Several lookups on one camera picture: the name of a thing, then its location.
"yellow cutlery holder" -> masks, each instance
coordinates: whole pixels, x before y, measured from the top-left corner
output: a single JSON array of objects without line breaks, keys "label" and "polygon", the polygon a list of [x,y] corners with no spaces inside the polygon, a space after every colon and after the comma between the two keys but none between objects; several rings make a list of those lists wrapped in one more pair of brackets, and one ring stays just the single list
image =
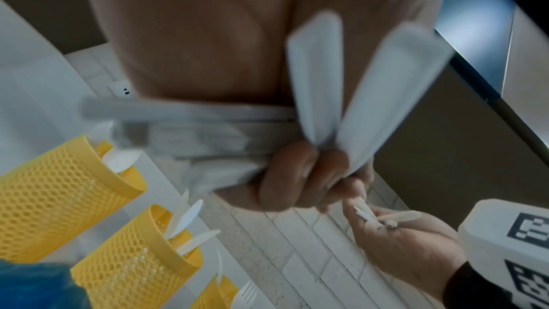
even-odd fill
[{"label": "yellow cutlery holder", "polygon": [[110,148],[81,135],[0,177],[0,259],[39,261],[147,190],[103,164]]},{"label": "yellow cutlery holder", "polygon": [[238,287],[226,276],[221,279],[221,285],[217,285],[215,276],[206,288],[200,293],[190,309],[230,309],[234,296],[238,293]]},{"label": "yellow cutlery holder", "polygon": [[71,269],[94,308],[160,308],[202,267],[199,248],[186,257],[176,252],[192,239],[189,231],[164,239],[171,216],[150,206]]}]

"qr code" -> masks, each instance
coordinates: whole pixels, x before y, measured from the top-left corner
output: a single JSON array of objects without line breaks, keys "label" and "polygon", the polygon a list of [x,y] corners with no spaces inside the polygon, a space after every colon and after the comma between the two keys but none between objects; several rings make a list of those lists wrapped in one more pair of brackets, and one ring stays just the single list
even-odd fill
[{"label": "qr code", "polygon": [[549,249],[549,219],[520,213],[507,236]]},{"label": "qr code", "polygon": [[519,292],[549,306],[549,276],[508,260],[505,264]]}]

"dark sleeve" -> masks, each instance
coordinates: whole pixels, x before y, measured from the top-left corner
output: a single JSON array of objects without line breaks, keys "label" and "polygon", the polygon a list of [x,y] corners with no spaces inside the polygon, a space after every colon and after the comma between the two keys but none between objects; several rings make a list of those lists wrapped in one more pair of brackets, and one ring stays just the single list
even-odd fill
[{"label": "dark sleeve", "polygon": [[475,272],[469,262],[448,281],[443,303],[447,309],[519,309],[510,295]]}]

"white countertop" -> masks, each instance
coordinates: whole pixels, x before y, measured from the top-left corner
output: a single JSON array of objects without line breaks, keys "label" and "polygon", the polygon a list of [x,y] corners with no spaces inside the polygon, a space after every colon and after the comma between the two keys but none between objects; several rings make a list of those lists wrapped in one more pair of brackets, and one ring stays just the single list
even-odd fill
[{"label": "white countertop", "polygon": [[[93,92],[63,56],[0,1],[0,175],[91,129],[94,124],[80,119],[76,107],[89,95]],[[177,206],[180,193],[147,155],[136,167],[149,190],[45,261],[73,264],[151,204],[170,210]],[[197,235],[209,228],[197,219],[189,230]],[[193,303],[217,273],[217,250],[224,275],[239,287],[250,280],[217,239],[207,241],[201,250],[204,266],[164,308],[185,309]],[[274,308],[263,293],[254,307]]]}]

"white plastic fork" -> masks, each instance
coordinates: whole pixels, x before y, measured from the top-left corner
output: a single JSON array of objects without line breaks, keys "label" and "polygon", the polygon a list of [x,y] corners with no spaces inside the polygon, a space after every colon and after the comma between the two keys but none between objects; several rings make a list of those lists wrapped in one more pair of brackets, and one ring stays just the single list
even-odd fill
[{"label": "white plastic fork", "polygon": [[230,309],[251,309],[257,298],[257,286],[250,280],[234,296]]}]

